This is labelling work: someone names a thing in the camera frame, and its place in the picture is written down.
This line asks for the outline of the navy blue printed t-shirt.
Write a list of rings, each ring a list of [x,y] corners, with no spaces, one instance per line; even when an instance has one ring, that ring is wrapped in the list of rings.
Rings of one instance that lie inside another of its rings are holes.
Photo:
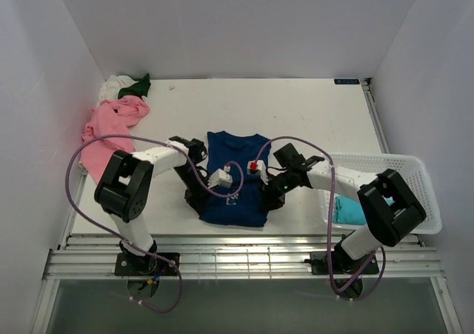
[[[214,225],[260,228],[267,222],[268,212],[261,208],[261,179],[247,173],[247,164],[257,155],[268,162],[270,147],[263,148],[268,138],[255,134],[234,136],[226,131],[208,132],[207,170],[211,173],[229,161],[237,162],[243,170],[241,174],[235,166],[230,168],[233,184],[230,188],[217,187],[216,192],[228,194],[227,198],[211,196],[199,216],[202,221]]]

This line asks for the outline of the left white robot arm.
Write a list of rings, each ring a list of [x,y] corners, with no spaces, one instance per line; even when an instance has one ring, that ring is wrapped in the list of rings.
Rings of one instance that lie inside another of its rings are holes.
[[[147,230],[142,215],[149,195],[152,178],[174,170],[184,182],[184,199],[198,214],[204,212],[210,194],[208,172],[197,164],[207,157],[203,141],[188,141],[173,136],[169,147],[154,147],[144,152],[112,154],[97,184],[94,199],[114,221],[124,238],[120,248],[126,261],[139,273],[149,274],[157,265],[156,242]]]

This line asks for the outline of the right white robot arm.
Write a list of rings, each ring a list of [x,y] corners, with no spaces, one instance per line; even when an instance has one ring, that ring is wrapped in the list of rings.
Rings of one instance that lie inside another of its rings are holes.
[[[351,273],[361,259],[379,247],[394,247],[427,217],[427,214],[401,174],[393,169],[366,173],[338,167],[321,156],[305,158],[293,144],[275,151],[281,171],[267,172],[264,162],[251,161],[248,172],[261,178],[261,205],[265,210],[284,206],[285,196],[297,187],[325,190],[355,201],[361,206],[366,223],[345,236],[328,255],[328,261]]]

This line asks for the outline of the rolled turquoise t-shirt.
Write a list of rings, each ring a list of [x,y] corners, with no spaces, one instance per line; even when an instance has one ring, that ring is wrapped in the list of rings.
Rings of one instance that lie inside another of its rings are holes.
[[[362,206],[344,196],[336,196],[335,198],[333,222],[360,226],[367,223]]]

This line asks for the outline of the white plastic basket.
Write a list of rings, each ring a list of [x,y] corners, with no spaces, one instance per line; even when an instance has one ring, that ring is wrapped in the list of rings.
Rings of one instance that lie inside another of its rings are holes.
[[[405,180],[427,217],[412,234],[435,235],[442,228],[441,214],[430,176],[423,162],[415,156],[386,153],[333,153],[334,165],[363,173],[382,173],[386,169],[397,171]]]

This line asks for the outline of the blue label sticker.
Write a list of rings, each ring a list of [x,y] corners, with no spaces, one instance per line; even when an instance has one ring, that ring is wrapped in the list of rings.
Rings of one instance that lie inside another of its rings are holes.
[[[360,85],[358,79],[333,79],[336,85]]]

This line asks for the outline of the pink t-shirt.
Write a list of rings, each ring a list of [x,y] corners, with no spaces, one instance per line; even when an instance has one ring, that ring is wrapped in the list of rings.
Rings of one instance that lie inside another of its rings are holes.
[[[147,103],[137,96],[104,100],[92,110],[91,120],[84,127],[82,139],[84,143],[95,138],[100,140],[82,150],[80,162],[94,182],[100,181],[115,151],[136,151],[133,140],[125,136],[130,134],[129,128],[137,125],[149,112]]]

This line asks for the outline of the dark green t-shirt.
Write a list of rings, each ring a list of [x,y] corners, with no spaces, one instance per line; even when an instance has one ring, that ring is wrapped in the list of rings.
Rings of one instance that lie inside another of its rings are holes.
[[[144,100],[144,98],[148,97],[150,87],[150,74],[147,73],[140,79],[133,79],[133,83],[130,86],[121,88],[118,92],[118,99],[125,96],[135,96]]]

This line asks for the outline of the white t-shirt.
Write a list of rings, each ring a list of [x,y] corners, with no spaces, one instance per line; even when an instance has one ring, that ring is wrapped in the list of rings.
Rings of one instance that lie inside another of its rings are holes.
[[[111,76],[101,86],[99,90],[99,102],[114,101],[119,97],[122,88],[130,87],[136,81],[129,76]]]

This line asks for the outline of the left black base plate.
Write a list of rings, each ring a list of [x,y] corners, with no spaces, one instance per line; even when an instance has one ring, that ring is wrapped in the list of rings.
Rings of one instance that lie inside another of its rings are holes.
[[[115,276],[175,276],[176,269],[167,261],[158,260],[156,258],[145,256],[137,256],[134,254],[119,253],[116,259],[114,269]]]

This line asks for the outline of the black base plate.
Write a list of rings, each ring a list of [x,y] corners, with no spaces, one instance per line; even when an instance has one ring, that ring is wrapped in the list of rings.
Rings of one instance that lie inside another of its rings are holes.
[[[116,259],[114,269],[115,276],[175,276],[176,269],[167,261],[158,260],[156,258],[145,256],[137,256],[134,254],[119,253]]]
[[[379,274],[378,262],[374,255],[365,255],[358,260],[343,259],[336,254],[334,250],[331,251],[333,273],[336,275],[353,275],[359,271],[365,262],[369,260],[367,265],[362,270],[362,275],[376,275]],[[313,275],[328,275],[329,266],[327,254],[323,252],[311,252],[309,258],[304,260],[305,264],[310,265],[310,272]]]

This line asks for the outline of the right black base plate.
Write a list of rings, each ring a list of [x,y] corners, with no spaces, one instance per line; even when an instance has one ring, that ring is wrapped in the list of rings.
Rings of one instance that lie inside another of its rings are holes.
[[[334,250],[331,251],[333,273],[336,275],[353,275],[359,271],[365,262],[369,260],[367,265],[362,270],[362,275],[376,275],[379,274],[378,262],[374,255],[365,255],[358,260],[343,259],[336,254]],[[311,252],[309,258],[304,260],[305,264],[310,265],[310,272],[313,275],[328,275],[329,266],[327,254],[323,252]]]

